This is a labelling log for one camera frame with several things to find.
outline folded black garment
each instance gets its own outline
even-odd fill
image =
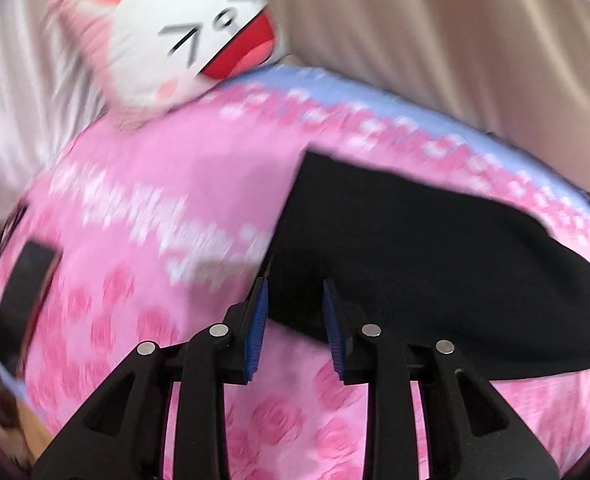
[[[270,316],[326,340],[321,279],[490,380],[590,368],[590,264],[510,206],[307,153],[262,264]]]

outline red open mouth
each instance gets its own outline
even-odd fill
[[[275,48],[275,32],[266,9],[255,16],[201,70],[206,77],[226,79],[266,61]]]

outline pink pillow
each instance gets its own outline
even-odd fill
[[[122,129],[283,55],[265,0],[51,0]]]

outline metal pin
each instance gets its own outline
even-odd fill
[[[139,355],[150,355],[155,351],[155,343],[151,341],[144,341],[137,346],[137,353]]]
[[[227,333],[229,333],[229,327],[223,323],[213,325],[209,329],[209,334],[213,337],[224,337]]]
[[[435,349],[440,354],[452,354],[455,350],[455,345],[448,341],[448,339],[442,339],[435,344]]]
[[[381,328],[378,325],[368,324],[361,327],[361,333],[368,337],[377,337],[381,334]]]

